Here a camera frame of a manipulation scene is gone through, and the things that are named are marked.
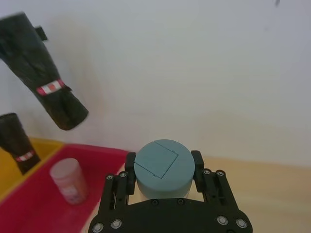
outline black cylindrical bag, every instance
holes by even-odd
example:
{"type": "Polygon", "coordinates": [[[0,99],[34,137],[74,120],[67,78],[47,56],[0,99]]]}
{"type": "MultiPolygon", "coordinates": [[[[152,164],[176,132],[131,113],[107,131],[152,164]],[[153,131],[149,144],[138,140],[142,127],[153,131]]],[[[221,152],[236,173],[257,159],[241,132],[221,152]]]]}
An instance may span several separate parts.
{"type": "Polygon", "coordinates": [[[11,154],[22,174],[40,162],[15,113],[0,116],[0,147],[11,154]]]}
{"type": "Polygon", "coordinates": [[[24,13],[0,19],[0,59],[37,97],[62,130],[79,125],[88,110],[71,93],[24,13]]]}

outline blue-gray cylindrical object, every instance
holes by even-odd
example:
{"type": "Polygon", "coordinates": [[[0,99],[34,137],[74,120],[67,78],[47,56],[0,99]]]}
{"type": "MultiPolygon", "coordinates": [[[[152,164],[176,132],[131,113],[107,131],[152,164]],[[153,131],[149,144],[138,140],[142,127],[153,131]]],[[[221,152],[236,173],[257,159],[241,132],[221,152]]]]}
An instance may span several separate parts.
{"type": "Polygon", "coordinates": [[[136,154],[134,170],[146,198],[182,198],[192,184],[194,159],[184,145],[162,139],[147,144],[136,154]]]}

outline black object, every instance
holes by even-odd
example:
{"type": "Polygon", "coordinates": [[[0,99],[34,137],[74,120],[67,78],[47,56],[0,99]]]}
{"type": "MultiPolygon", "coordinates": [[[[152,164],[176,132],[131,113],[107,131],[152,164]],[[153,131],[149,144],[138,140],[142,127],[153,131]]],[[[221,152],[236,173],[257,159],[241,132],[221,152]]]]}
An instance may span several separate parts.
{"type": "Polygon", "coordinates": [[[0,116],[0,147],[12,155],[22,174],[40,162],[15,113],[0,116]]]}
{"type": "Polygon", "coordinates": [[[60,79],[41,39],[42,29],[31,25],[24,13],[0,19],[0,59],[32,91],[62,130],[79,125],[88,110],[60,79]]]}
{"type": "Polygon", "coordinates": [[[108,174],[98,214],[88,233],[252,233],[248,217],[239,210],[222,170],[204,169],[199,151],[193,150],[197,191],[204,202],[171,198],[128,205],[134,193],[135,153],[129,153],[125,171],[108,174]]]}

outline red tray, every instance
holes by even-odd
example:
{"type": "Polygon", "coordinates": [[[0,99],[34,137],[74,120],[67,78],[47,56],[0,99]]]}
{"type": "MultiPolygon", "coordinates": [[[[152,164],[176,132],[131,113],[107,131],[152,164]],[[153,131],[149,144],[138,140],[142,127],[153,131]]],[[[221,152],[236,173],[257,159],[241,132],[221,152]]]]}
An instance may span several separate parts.
{"type": "Polygon", "coordinates": [[[0,203],[0,232],[78,233],[99,201],[105,176],[116,173],[128,152],[118,149],[68,144],[0,203]],[[89,186],[87,200],[69,205],[49,175],[59,160],[79,161],[89,186]]]}

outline yellow bin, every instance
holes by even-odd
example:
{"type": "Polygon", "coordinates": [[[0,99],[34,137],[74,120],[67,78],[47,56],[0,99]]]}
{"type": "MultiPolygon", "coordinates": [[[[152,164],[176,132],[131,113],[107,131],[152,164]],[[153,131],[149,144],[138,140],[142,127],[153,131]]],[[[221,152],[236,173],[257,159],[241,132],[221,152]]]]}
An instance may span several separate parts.
{"type": "Polygon", "coordinates": [[[21,174],[12,156],[0,148],[0,202],[58,152],[64,144],[58,141],[38,138],[31,138],[30,141],[41,161],[24,176],[21,174]]]}

